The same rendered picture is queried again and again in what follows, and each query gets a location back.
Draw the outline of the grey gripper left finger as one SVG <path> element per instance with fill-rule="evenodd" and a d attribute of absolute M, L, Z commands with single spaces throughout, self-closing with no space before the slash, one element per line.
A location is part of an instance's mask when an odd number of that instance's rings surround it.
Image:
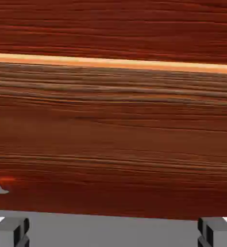
<path fill-rule="evenodd" d="M 0 247 L 29 247 L 29 219 L 0 217 Z"/>

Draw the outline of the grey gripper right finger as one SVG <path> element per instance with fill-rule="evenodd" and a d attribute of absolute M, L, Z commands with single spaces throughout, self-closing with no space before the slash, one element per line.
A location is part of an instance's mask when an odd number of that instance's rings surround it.
<path fill-rule="evenodd" d="M 227 247 L 227 217 L 198 219 L 198 247 Z"/>

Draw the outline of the dark wood cabinet door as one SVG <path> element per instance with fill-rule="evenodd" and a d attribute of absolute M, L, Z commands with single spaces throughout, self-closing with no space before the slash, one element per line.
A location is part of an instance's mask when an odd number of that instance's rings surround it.
<path fill-rule="evenodd" d="M 227 64 L 227 0 L 0 0 L 0 53 Z"/>
<path fill-rule="evenodd" d="M 227 216 L 227 71 L 0 63 L 0 210 Z"/>

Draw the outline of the dark red wood cabinet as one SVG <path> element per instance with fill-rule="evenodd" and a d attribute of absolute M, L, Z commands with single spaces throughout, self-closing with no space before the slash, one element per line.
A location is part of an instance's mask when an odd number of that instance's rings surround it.
<path fill-rule="evenodd" d="M 0 53 L 0 63 L 219 73 L 227 64 Z"/>

